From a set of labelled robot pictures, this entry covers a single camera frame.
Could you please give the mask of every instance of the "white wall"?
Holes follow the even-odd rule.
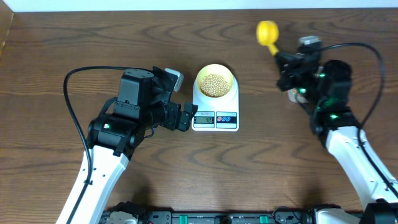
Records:
[[[14,12],[398,7],[398,0],[3,0]]]

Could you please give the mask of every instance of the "wooden table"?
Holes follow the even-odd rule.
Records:
[[[158,128],[137,149],[107,207],[120,201],[174,210],[272,210],[336,203],[361,209],[337,161],[312,135],[302,109],[275,86],[277,67],[256,41],[275,20],[279,47],[318,35],[325,45],[367,42],[383,54],[387,83],[366,126],[373,148],[398,176],[398,10],[311,9],[174,12],[17,13],[0,58],[0,223],[54,223],[75,182],[83,146],[63,99],[67,72],[90,65],[174,68],[185,75],[172,99],[192,100],[199,69],[229,65],[240,87],[236,133]],[[325,52],[353,67],[350,106],[362,119],[379,84],[366,49]],[[84,130],[116,96],[120,71],[70,80]]]

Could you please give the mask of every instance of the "yellow cup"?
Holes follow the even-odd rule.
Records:
[[[228,92],[227,93],[229,93],[231,91],[231,88],[234,84],[234,76],[232,75],[232,72],[225,66],[218,65],[218,64],[211,64],[211,65],[207,65],[207,66],[203,67],[199,71],[198,76],[197,76],[197,87],[203,94],[204,94],[204,92],[201,89],[201,83],[202,83],[203,79],[210,74],[217,74],[217,75],[223,76],[223,78],[228,82]]]

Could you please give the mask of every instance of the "kitchen scale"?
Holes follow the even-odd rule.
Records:
[[[229,92],[221,97],[203,94],[201,83],[210,74],[222,75]],[[222,65],[207,65],[201,69],[193,84],[193,104],[198,112],[192,119],[195,131],[237,131],[239,129],[239,87],[231,71]]]

